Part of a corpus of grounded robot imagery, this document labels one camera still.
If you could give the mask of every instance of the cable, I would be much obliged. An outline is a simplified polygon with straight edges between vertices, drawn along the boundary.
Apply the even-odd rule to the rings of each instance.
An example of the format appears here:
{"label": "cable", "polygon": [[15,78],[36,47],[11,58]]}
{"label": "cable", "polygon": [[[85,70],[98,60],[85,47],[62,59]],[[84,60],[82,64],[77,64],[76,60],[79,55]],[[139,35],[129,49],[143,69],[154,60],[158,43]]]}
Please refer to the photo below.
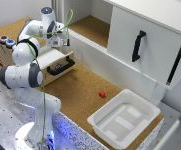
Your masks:
{"label": "cable", "polygon": [[[42,33],[42,34],[34,34],[34,35],[30,36],[28,39],[30,39],[30,38],[32,38],[32,37],[35,37],[35,36],[38,36],[38,35],[47,35],[47,34],[57,33],[57,32],[59,32],[59,31],[63,30],[64,28],[66,28],[66,27],[67,27],[67,33],[68,33],[68,39],[69,39],[68,25],[70,24],[72,18],[73,18],[73,10],[71,9],[71,10],[69,10],[69,13],[68,13],[68,19],[69,19],[69,21],[66,23],[66,25],[65,25],[63,28],[61,28],[61,29],[59,29],[58,31],[55,31],[55,32]],[[38,62],[38,60],[37,60],[37,58],[36,58],[36,55],[34,54],[32,48],[31,48],[30,44],[27,43],[27,45],[28,45],[30,51],[32,52],[32,55],[34,56],[34,58],[35,58],[35,60],[36,60],[36,62],[37,62],[37,65],[39,66],[39,62]],[[44,85],[44,81],[42,82],[42,84],[43,84],[43,93],[44,93],[44,123],[43,123],[43,136],[42,136],[42,141],[41,141],[41,150],[43,149],[44,130],[45,130],[45,122],[46,122],[46,98],[45,98],[45,85]]]}

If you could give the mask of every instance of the black drawer handle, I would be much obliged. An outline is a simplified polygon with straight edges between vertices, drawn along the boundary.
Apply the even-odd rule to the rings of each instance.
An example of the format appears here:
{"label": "black drawer handle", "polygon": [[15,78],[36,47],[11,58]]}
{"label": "black drawer handle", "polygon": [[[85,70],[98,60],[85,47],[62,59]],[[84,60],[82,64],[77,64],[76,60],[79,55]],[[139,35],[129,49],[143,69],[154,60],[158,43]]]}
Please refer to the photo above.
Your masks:
{"label": "black drawer handle", "polygon": [[53,76],[56,76],[56,75],[62,73],[63,71],[65,71],[66,69],[72,67],[75,64],[75,62],[72,59],[70,59],[69,56],[66,57],[66,61],[68,62],[67,65],[65,65],[61,68],[55,69],[55,70],[52,70],[52,69],[50,69],[50,67],[47,67],[48,73],[50,73]]}
{"label": "black drawer handle", "polygon": [[134,51],[132,54],[132,61],[133,62],[137,61],[140,58],[140,56],[138,55],[139,47],[141,44],[141,38],[144,37],[145,35],[146,35],[146,32],[140,31],[139,35],[137,36],[137,39],[136,39],[135,45],[134,45]]}

